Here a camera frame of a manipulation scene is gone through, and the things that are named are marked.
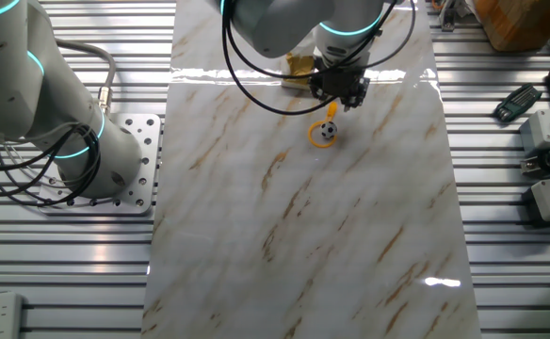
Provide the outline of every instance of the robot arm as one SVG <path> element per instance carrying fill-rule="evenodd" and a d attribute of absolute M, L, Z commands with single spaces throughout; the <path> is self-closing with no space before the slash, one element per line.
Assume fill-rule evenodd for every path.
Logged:
<path fill-rule="evenodd" d="M 221 13 L 224 0 L 208 0 Z M 331 67 L 357 51 L 382 14 L 384 0 L 237 0 L 235 30 L 262 56 L 281 57 L 317 26 L 319 70 Z M 346 109 L 363 103 L 369 81 L 364 69 L 367 45 L 347 66 L 309 80 L 317 99 L 339 97 Z"/>

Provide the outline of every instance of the cable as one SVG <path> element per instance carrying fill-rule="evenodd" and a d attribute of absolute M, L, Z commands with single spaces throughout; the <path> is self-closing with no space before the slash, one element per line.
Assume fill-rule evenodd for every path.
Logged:
<path fill-rule="evenodd" d="M 18 169 L 21 169 L 21 168 L 24 168 L 26 166 L 30 166 L 34 163 L 37 163 L 39 162 L 41 159 L 43 159 L 43 157 L 51 154 L 55 154 L 53 155 L 53 157 L 55 157 L 57 155 L 57 153 L 59 152 L 59 150 L 61 149 L 61 147 L 63 147 L 63 145 L 66 143 L 66 141 L 68 139 L 64 139 L 64 137 L 66 136 L 71 136 L 77 129 L 81 128 L 83 126 L 82 123 L 78 123 L 76 124 L 75 127 L 73 127 L 69 132 L 67 132 L 63 137 L 61 137 L 59 139 L 58 142 L 56 142 L 53 146 L 51 146 L 50 148 L 48 148 L 45 152 L 41 153 L 40 155 L 38 156 L 35 156 L 34 158 L 28 160 L 28 161 L 25 161 L 21 164 L 17 164 L 17 165 L 11 165 L 11 166 L 0 166 L 0 171 L 5 171 L 5 170 L 18 170 Z"/>
<path fill-rule="evenodd" d="M 13 148 L 11 147 L 10 145 L 4 145 L 3 148 L 5 149 L 5 152 L 8 154 L 8 157 L 9 159 L 15 164 L 17 163 L 17 160 L 13 157 L 13 154 L 11 152 L 14 152 L 16 153 L 16 155 L 20 158 L 21 162 L 24 162 L 24 159 L 22 158 L 22 156 Z M 57 178 L 53 178 L 53 177 L 50 177 L 48 175 L 43 175 L 43 178 L 45 179 L 48 179 L 49 180 L 49 184 L 48 183 L 45 183 L 43 182 L 43 180 L 39 181 L 39 184 L 41 184 L 42 186 L 46 186 L 46 187 L 51 187 L 51 188 L 56 188 L 56 189 L 68 189 L 68 187 L 66 186 L 67 184 L 76 184 L 80 181 L 82 181 L 86 175 L 89 174 L 89 172 L 91 171 L 92 169 L 87 169 L 87 171 L 85 171 L 83 174 L 81 174 L 78 178 L 76 179 L 72 179 L 72 180 L 59 180 Z M 33 170 L 32 168 L 30 168 L 29 166 L 26 167 L 26 168 L 22 168 L 20 169 L 20 171 L 25 175 L 27 176 L 29 179 L 34 179 L 36 176 L 39 175 L 39 173 L 35 170 Z M 51 181 L 55 181 L 56 183 L 62 183 L 63 186 L 58 186 L 58 185 L 52 185 L 51 184 Z"/>
<path fill-rule="evenodd" d="M 413 35 L 413 30 L 415 29 L 415 20 L 416 20 L 416 17 L 417 17 L 417 9 L 415 8 L 415 3 L 413 0 L 410 0 L 409 1 L 411 3 L 411 9 L 412 9 L 412 17 L 411 17 L 411 27 L 409 28 L 409 33 L 407 33 L 407 37 L 405 37 L 405 40 L 398 46 L 398 48 L 395 49 L 395 51 L 390 54 L 389 56 L 379 60 L 379 61 L 376 61 L 374 63 L 370 63 L 368 65 L 365 65 L 363 67 L 361 67 L 362 69 L 370 69 L 372 67 L 376 67 L 388 60 L 390 60 L 391 58 L 395 57 L 398 52 L 400 52 L 403 48 L 405 48 L 405 46 L 407 45 L 407 43 L 409 42 L 409 40 L 411 39 L 411 36 Z"/>
<path fill-rule="evenodd" d="M 316 105 L 315 107 L 313 108 L 308 108 L 308 109 L 304 109 L 304 110 L 301 110 L 301 111 L 295 111 L 295 112 L 288 112 L 288 111 L 283 111 L 283 110 L 280 110 L 280 109 L 277 109 L 277 108 L 273 108 L 273 107 L 270 107 L 268 105 L 265 105 L 263 104 L 262 102 L 260 102 L 258 99 L 256 99 L 255 97 L 253 97 L 247 90 L 246 88 L 244 88 L 244 86 L 241 84 L 241 82 L 239 81 L 239 79 L 237 78 L 237 75 L 235 75 L 235 70 L 234 70 L 234 67 L 233 65 L 231 64 L 231 60 L 229 58 L 229 50 L 227 48 L 227 31 L 231 28 L 231 21 L 230 20 L 227 20 L 227 18 L 229 17 L 229 15 L 231 14 L 231 11 L 232 11 L 232 8 L 231 6 L 227 6 L 225 7 L 225 10 L 224 10 L 224 13 L 223 13 L 223 19 L 222 19 L 222 49 L 223 49 L 223 54 L 225 56 L 225 62 L 227 64 L 227 68 L 229 69 L 229 72 L 231 73 L 231 77 L 234 79 L 235 83 L 237 84 L 237 86 L 239 87 L 239 89 L 241 89 L 241 91 L 248 97 L 248 99 L 250 99 L 251 101 L 253 101 L 255 104 L 261 106 L 263 109 L 266 109 L 268 111 L 271 111 L 273 113 L 277 113 L 277 114 L 281 114 L 281 115 L 285 115 L 285 116 L 298 116 L 298 115 L 302 115 L 302 114 L 307 114 L 307 113 L 311 113 L 311 112 L 315 112 L 317 111 L 318 109 L 321 109 L 327 105 L 329 105 L 330 103 L 332 103 L 334 100 L 336 100 L 337 98 L 336 97 L 332 97 L 328 100 L 326 100 L 325 102 L 319 104 L 319 105 Z"/>
<path fill-rule="evenodd" d="M 268 71 L 265 71 L 265 70 L 259 68 L 258 66 L 252 64 L 243 55 L 243 53 L 239 50 L 239 48 L 235 44 L 235 38 L 234 38 L 232 28 L 231 28 L 231 20 L 233 19 L 233 3 L 234 3 L 234 0 L 225 0 L 225 3 L 224 3 L 225 8 L 224 8 L 223 14 L 222 14 L 222 17 L 223 17 L 223 19 L 222 19 L 223 20 L 223 28 L 222 28 L 222 36 L 223 37 L 222 37 L 222 40 L 223 40 L 223 54 L 225 56 L 225 62 L 227 63 L 227 68 L 229 69 L 229 72 L 231 73 L 232 78 L 234 79 L 235 83 L 237 84 L 239 89 L 244 93 L 244 95 L 246 95 L 246 97 L 248 97 L 255 104 L 261 106 L 263 109 L 266 109 L 266 110 L 271 111 L 273 113 L 277 113 L 277 114 L 281 114 L 281 115 L 288 115 L 288 116 L 295 116 L 295 115 L 301 115 L 301 114 L 314 112 L 314 111 L 316 111 L 320 108 L 325 107 L 326 105 L 333 102 L 337 98 L 330 98 L 328 101 L 326 101 L 326 102 L 322 103 L 321 105 L 318 105 L 314 108 L 310 108 L 310 109 L 306 109 L 306 110 L 298 111 L 298 112 L 287 112 L 287 111 L 281 111 L 279 109 L 276 109 L 276 108 L 270 107 L 268 105 L 265 105 L 264 103 L 260 102 L 258 99 L 253 97 L 243 87 L 243 85 L 241 84 L 241 82 L 239 81 L 237 76 L 235 75 L 235 70 L 232 66 L 231 59 L 230 59 L 230 56 L 229 56 L 229 50 L 227 48 L 227 39 L 231 43 L 235 53 L 239 56 L 239 58 L 242 61 L 244 61 L 244 63 L 246 63 L 246 65 L 248 65 L 250 68 L 252 68 L 253 70 L 255 70 L 259 73 L 263 73 L 265 75 L 269 75 L 269 76 L 272 76 L 272 77 L 275 77 L 275 78 L 280 78 L 280 79 L 310 78 L 310 77 L 313 77 L 313 76 L 316 76 L 316 75 L 319 75 L 319 74 L 322 74 L 322 73 L 329 73 L 329 72 L 332 72 L 332 71 L 334 71 L 334 70 L 336 70 L 336 69 L 338 69 L 342 66 L 346 66 L 349 61 L 351 61 L 354 57 L 356 57 L 359 53 L 361 53 L 362 50 L 371 42 L 371 40 L 375 37 L 376 33 L 381 29 L 383 24 L 386 22 L 386 20 L 388 19 L 390 13 L 392 12 L 392 10 L 393 10 L 394 6 L 397 4 L 397 2 L 398 1 L 396 0 L 393 4 L 390 5 L 390 7 L 386 10 L 386 12 L 382 16 L 382 18 L 378 22 L 378 24 L 376 24 L 376 26 L 369 33 L 369 35 L 367 35 L 367 38 L 365 39 L 363 44 L 357 50 L 355 50 L 350 56 L 345 58 L 344 60 L 340 61 L 339 63 L 337 63 L 333 66 L 331 66 L 330 68 L 328 68 L 326 70 L 316 72 L 316 73 L 308 73 L 308 74 L 304 74 L 304 75 L 283 75 L 283 74 L 278 74 L 278 73 L 271 73 L 271 72 L 268 72 Z M 410 2 L 411 2 L 411 6 L 412 6 L 412 23 L 411 23 L 409 32 L 408 32 L 407 37 L 405 38 L 405 40 L 403 42 L 401 42 L 401 44 L 389 56 L 387 56 L 387 57 L 385 57 L 381 60 L 378 60 L 376 62 L 370 63 L 368 65 L 358 67 L 358 69 L 368 69 L 368 68 L 378 66 L 378 65 L 390 60 L 391 58 L 395 57 L 407 45 L 407 43 L 411 39 L 411 36 L 413 35 L 413 31 L 414 31 L 414 28 L 415 28 L 415 21 L 416 21 L 415 3 L 413 2 L 413 0 L 411 0 Z"/>
<path fill-rule="evenodd" d="M 232 33 L 232 29 L 231 29 L 231 20 L 233 19 L 233 11 L 232 10 L 229 10 L 229 9 L 232 9 L 232 4 L 233 4 L 233 0 L 225 0 L 225 8 L 224 8 L 224 12 L 223 12 L 223 20 L 226 20 L 228 21 L 229 23 L 227 24 L 226 28 L 225 26 L 223 26 L 223 29 L 226 29 L 227 30 L 227 36 L 229 38 L 229 41 L 231 43 L 231 46 L 233 47 L 235 53 L 239 56 L 239 58 L 241 58 L 242 61 L 244 61 L 244 63 L 246 65 L 248 65 L 250 68 L 252 68 L 253 70 L 259 72 L 259 73 L 262 73 L 262 74 L 265 74 L 265 75 L 268 75 L 268 76 L 271 76 L 271 77 L 274 77 L 274 78 L 278 78 L 278 79 L 290 79 L 290 80 L 293 80 L 293 79 L 306 79 L 306 78 L 310 78 L 312 76 L 315 76 L 315 75 L 320 75 L 320 74 L 324 74 L 324 73 L 330 73 L 330 72 L 333 72 L 337 69 L 339 69 L 340 67 L 342 66 L 347 66 L 347 64 L 353 59 L 355 58 L 357 55 L 359 55 L 363 49 L 369 45 L 369 43 L 372 41 L 373 38 L 375 38 L 376 34 L 378 33 L 378 31 L 381 29 L 381 27 L 383 26 L 383 24 L 386 22 L 386 19 L 388 19 L 388 16 L 390 16 L 390 13 L 392 12 L 393 8 L 395 7 L 395 5 L 398 3 L 398 0 L 395 0 L 395 2 L 393 4 L 391 4 L 388 9 L 386 10 L 386 12 L 384 13 L 384 15 L 382 16 L 382 18 L 378 21 L 378 23 L 372 28 L 372 30 L 369 32 L 369 34 L 365 37 L 365 40 L 364 42 L 361 44 L 361 46 L 359 46 L 359 48 L 357 50 L 355 50 L 353 53 L 351 53 L 349 56 L 347 56 L 345 59 L 343 59 L 342 61 L 334 64 L 333 66 L 329 67 L 328 69 L 325 69 L 325 70 L 322 70 L 322 71 L 319 71 L 319 72 L 315 72 L 315 73 L 308 73 L 308 74 L 303 74 L 303 75 L 284 75 L 284 74 L 279 74 L 279 73 L 271 73 L 271 72 L 268 72 L 268 71 L 265 71 L 263 69 L 261 69 L 260 67 L 254 65 L 253 63 L 251 63 L 244 55 L 243 53 L 239 50 L 239 48 L 237 47 L 237 44 L 235 43 L 235 39 L 234 39 L 234 35 Z"/>
<path fill-rule="evenodd" d="M 85 174 L 82 175 L 82 176 L 85 176 L 85 181 L 82 185 L 80 185 L 76 190 L 72 191 L 72 193 L 69 194 L 68 196 L 66 196 L 65 198 L 54 202 L 54 201 L 49 200 L 49 199 L 44 199 L 44 198 L 42 198 L 42 197 L 40 197 L 40 196 L 38 196 L 34 193 L 29 192 L 27 189 L 25 189 L 24 193 L 26 193 L 28 196 L 30 196 L 30 197 L 32 197 L 32 198 L 34 198 L 34 199 L 36 199 L 36 200 L 38 200 L 42 203 L 25 202 L 25 201 L 21 201 L 21 200 L 15 198 L 15 197 L 13 197 L 12 194 L 7 195 L 8 192 L 6 192 L 6 190 L 0 184 L 1 192 L 3 192 L 4 195 L 7 195 L 8 198 L 10 198 L 11 200 L 13 200 L 13 201 L 15 201 L 19 204 L 22 204 L 22 205 L 25 205 L 25 206 L 36 206 L 36 207 L 53 206 L 53 205 L 56 205 L 56 204 L 59 204 L 59 203 L 69 202 L 70 200 L 72 200 L 74 198 L 77 198 L 78 196 L 80 196 L 80 194 L 82 194 L 90 186 L 92 181 L 95 179 L 95 177 L 97 175 L 97 172 L 99 171 L 100 164 L 101 164 L 101 154 L 99 152 L 99 142 L 98 142 L 99 140 L 97 139 L 97 136 L 94 134 L 94 132 L 91 132 L 89 134 L 89 137 L 85 138 L 85 141 L 89 145 L 89 159 L 88 159 L 88 162 L 87 162 L 88 169 L 85 171 Z M 4 165 L 3 158 L 2 158 L 1 155 L 0 155 L 0 164 Z M 6 171 L 6 175 L 13 184 L 15 184 L 17 187 L 21 187 L 20 184 L 11 176 L 11 174 L 8 171 Z"/>
<path fill-rule="evenodd" d="M 15 195 L 15 194 L 18 194 L 18 193 L 22 193 L 24 192 L 25 190 L 29 189 L 30 187 L 34 186 L 40 179 L 42 179 L 42 175 L 44 175 L 47 170 L 49 170 L 49 167 L 51 166 L 51 164 L 53 163 L 53 161 L 55 160 L 56 158 L 56 155 L 59 153 L 59 150 L 61 150 L 61 148 L 66 144 L 66 142 L 68 141 L 68 138 L 76 131 L 79 130 L 80 127 L 75 127 L 73 128 L 72 130 L 70 130 L 69 132 L 67 132 L 57 143 L 56 145 L 52 146 L 50 148 L 51 151 L 51 156 L 49 157 L 49 161 L 45 164 L 45 166 L 42 168 L 42 171 L 40 172 L 40 175 L 37 176 L 36 178 L 34 178 L 33 180 L 31 180 L 29 183 L 23 185 L 23 186 L 18 186 L 17 189 L 14 189 L 14 190 L 11 190 L 11 191 L 3 191 L 0 193 L 0 198 L 1 197 L 8 197 L 10 195 Z M 2 166 L 0 167 L 2 169 L 5 169 L 5 170 L 17 170 L 19 168 L 19 166 Z"/>
<path fill-rule="evenodd" d="M 104 86 L 108 88 L 112 87 L 112 84 L 114 83 L 114 77 L 116 76 L 116 61 L 114 60 L 114 57 L 112 55 L 99 47 L 91 46 L 85 43 L 66 41 L 62 39 L 56 39 L 56 42 L 57 46 L 61 48 L 91 53 L 107 61 L 107 63 L 109 64 L 109 71 L 107 72 L 107 78 L 105 79 Z"/>

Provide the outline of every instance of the marble surface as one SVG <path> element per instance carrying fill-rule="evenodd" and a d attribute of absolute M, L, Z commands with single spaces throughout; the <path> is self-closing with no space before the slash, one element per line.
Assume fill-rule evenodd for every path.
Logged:
<path fill-rule="evenodd" d="M 424 8 L 323 150 L 306 131 L 326 110 L 251 104 L 224 71 L 220 16 L 179 0 L 143 339 L 480 338 Z M 406 1 L 372 59 L 410 19 Z M 315 105 L 235 65 L 267 104 Z"/>

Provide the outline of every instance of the brown box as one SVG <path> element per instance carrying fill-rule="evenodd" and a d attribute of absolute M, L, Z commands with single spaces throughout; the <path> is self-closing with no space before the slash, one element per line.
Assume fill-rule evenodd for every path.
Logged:
<path fill-rule="evenodd" d="M 497 51 L 541 48 L 550 38 L 550 0 L 477 0 L 476 10 Z"/>

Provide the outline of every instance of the small ball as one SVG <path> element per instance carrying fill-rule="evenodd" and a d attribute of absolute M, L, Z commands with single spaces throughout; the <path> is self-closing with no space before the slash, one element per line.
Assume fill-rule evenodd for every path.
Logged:
<path fill-rule="evenodd" d="M 338 127 L 335 123 L 328 121 L 321 125 L 321 136 L 325 139 L 331 139 L 335 137 L 336 134 L 338 134 Z"/>

